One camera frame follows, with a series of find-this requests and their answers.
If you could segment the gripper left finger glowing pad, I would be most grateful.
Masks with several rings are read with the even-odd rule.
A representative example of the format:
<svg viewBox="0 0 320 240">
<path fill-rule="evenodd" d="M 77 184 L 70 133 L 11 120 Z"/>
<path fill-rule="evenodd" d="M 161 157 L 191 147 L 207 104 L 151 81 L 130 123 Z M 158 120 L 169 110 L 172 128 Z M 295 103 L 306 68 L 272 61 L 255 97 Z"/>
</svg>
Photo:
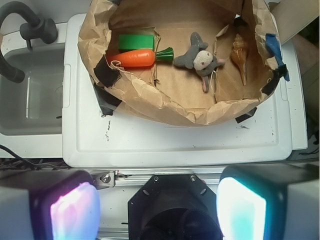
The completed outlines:
<svg viewBox="0 0 320 240">
<path fill-rule="evenodd" d="M 85 170 L 0 173 L 2 240 L 94 240 L 100 197 Z"/>
</svg>

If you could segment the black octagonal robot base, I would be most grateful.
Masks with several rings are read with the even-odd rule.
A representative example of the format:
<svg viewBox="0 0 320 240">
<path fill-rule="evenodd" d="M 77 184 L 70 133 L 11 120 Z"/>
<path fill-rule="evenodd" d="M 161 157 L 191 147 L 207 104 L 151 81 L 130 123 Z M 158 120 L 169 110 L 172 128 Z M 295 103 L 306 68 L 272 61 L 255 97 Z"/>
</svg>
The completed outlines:
<svg viewBox="0 0 320 240">
<path fill-rule="evenodd" d="M 195 174 L 153 175 L 128 201 L 131 240 L 221 240 L 216 194 Z"/>
</svg>

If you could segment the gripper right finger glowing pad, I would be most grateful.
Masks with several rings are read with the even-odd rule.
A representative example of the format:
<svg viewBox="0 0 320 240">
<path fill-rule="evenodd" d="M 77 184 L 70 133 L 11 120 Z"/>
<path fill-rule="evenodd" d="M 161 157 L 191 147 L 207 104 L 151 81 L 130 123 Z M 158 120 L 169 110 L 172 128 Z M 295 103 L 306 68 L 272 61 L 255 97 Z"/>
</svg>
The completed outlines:
<svg viewBox="0 0 320 240">
<path fill-rule="evenodd" d="M 227 166 L 216 192 L 227 240 L 318 240 L 320 168 L 316 163 Z"/>
</svg>

